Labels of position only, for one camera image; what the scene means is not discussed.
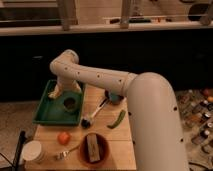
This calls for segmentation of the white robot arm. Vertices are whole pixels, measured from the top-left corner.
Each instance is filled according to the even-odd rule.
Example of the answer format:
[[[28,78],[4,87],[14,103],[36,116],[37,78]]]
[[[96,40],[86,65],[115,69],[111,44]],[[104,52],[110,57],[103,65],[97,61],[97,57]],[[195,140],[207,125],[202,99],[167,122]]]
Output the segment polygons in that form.
[[[51,61],[50,70],[56,95],[80,81],[126,98],[137,171],[189,171],[176,97],[163,76],[82,66],[72,50]]]

